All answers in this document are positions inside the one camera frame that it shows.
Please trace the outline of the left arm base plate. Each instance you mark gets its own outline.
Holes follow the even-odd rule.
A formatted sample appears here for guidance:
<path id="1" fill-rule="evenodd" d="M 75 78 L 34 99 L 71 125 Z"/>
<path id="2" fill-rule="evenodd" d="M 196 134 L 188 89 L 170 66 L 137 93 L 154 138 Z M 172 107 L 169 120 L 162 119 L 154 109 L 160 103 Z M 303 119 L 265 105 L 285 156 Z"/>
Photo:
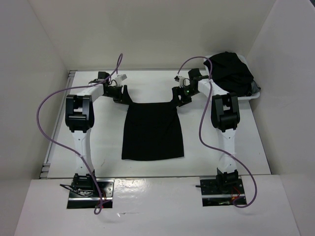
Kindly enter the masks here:
<path id="1" fill-rule="evenodd" d="M 102 194 L 103 205 L 102 208 L 113 207 L 114 195 L 114 179 L 97 179 Z M 60 184 L 60 187 L 69 191 L 67 200 L 67 209 L 88 209 L 95 208 L 100 204 L 100 197 L 97 190 L 81 190 L 75 189 L 74 184 Z"/>

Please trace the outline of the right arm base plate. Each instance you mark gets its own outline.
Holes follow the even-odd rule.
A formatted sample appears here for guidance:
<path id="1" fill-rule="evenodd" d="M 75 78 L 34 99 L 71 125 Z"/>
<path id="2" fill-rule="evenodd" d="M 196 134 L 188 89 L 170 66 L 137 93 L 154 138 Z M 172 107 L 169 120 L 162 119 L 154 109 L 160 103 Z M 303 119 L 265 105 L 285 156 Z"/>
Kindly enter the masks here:
<path id="1" fill-rule="evenodd" d="M 219 189 L 218 183 L 214 178 L 202 178 L 195 187 L 201 191 L 202 205 L 204 207 L 231 206 L 234 200 L 237 205 L 245 206 L 247 204 L 241 179 L 238 179 L 235 184 L 227 186 L 223 190 Z"/>

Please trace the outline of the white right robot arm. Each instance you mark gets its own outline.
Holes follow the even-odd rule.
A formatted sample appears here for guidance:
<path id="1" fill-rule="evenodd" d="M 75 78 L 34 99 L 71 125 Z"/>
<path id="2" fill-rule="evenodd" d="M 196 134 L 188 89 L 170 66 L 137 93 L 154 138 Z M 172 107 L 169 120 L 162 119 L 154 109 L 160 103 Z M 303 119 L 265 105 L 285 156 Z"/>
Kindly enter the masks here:
<path id="1" fill-rule="evenodd" d="M 179 96 L 179 106 L 192 101 L 191 97 L 202 93 L 207 96 L 206 109 L 210 108 L 211 124 L 218 135 L 218 147 L 211 147 L 221 152 L 217 166 L 216 189 L 227 193 L 239 179 L 235 158 L 235 135 L 240 122 L 238 97 L 235 93 L 223 91 L 208 76 L 201 75 L 199 69 L 189 71 L 189 77 L 176 75 L 179 83 L 174 88 Z"/>

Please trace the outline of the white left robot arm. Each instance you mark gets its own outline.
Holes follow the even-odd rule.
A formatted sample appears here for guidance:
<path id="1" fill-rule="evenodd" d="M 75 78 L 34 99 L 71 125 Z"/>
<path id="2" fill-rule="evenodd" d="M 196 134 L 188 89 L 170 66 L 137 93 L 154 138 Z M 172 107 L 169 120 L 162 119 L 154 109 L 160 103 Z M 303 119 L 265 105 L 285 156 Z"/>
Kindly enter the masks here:
<path id="1" fill-rule="evenodd" d="M 114 79 L 107 72 L 99 72 L 98 78 L 89 82 L 77 94 L 66 97 L 65 124 L 74 139 L 75 154 L 79 157 L 71 190 L 81 196 L 93 196 L 101 192 L 95 177 L 91 158 L 90 136 L 95 123 L 93 103 L 101 96 L 110 97 L 115 103 L 129 104 L 125 74 Z"/>

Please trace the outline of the black skirt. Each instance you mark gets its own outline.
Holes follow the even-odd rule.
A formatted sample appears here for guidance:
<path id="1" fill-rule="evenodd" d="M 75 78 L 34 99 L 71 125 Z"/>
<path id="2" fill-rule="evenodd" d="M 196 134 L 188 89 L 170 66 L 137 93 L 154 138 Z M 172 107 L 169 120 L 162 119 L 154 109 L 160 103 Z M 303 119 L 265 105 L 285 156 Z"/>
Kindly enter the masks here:
<path id="1" fill-rule="evenodd" d="M 157 161 L 184 157 L 177 103 L 129 104 L 124 125 L 122 159 Z"/>

